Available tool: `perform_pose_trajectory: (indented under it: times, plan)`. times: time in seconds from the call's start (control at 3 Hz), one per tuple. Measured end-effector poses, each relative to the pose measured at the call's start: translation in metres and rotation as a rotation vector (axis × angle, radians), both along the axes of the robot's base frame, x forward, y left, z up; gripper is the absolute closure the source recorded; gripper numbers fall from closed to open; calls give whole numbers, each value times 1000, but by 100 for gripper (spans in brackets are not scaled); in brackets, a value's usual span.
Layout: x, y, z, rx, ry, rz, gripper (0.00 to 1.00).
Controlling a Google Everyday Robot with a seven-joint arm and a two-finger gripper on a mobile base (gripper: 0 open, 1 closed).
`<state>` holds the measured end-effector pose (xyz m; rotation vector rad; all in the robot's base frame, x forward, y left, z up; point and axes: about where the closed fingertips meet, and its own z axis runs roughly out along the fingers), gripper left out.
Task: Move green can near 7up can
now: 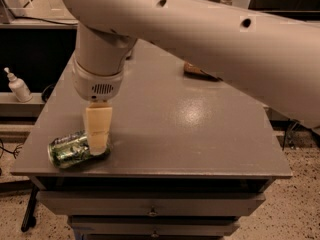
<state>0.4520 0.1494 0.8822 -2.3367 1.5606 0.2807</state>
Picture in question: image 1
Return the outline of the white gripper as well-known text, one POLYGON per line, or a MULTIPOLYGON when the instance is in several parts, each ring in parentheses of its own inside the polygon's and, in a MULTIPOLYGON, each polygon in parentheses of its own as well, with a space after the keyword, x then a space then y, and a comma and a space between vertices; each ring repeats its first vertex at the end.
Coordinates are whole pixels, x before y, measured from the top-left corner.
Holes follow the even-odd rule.
POLYGON ((105 152, 112 120, 112 107, 107 101, 115 97, 123 80, 124 71, 110 76, 99 76, 86 71, 72 57, 72 82, 79 96, 91 102, 84 110, 83 121, 90 153, 94 156, 105 152))

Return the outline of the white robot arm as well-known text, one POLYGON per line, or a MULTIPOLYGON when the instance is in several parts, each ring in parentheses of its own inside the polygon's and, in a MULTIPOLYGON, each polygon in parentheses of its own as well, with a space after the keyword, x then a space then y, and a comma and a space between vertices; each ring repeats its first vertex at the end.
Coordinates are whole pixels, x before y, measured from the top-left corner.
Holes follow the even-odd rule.
POLYGON ((78 21, 73 54, 79 95, 119 88, 145 40, 254 97, 313 132, 320 129, 320 32, 316 25, 204 0, 62 0, 78 21))

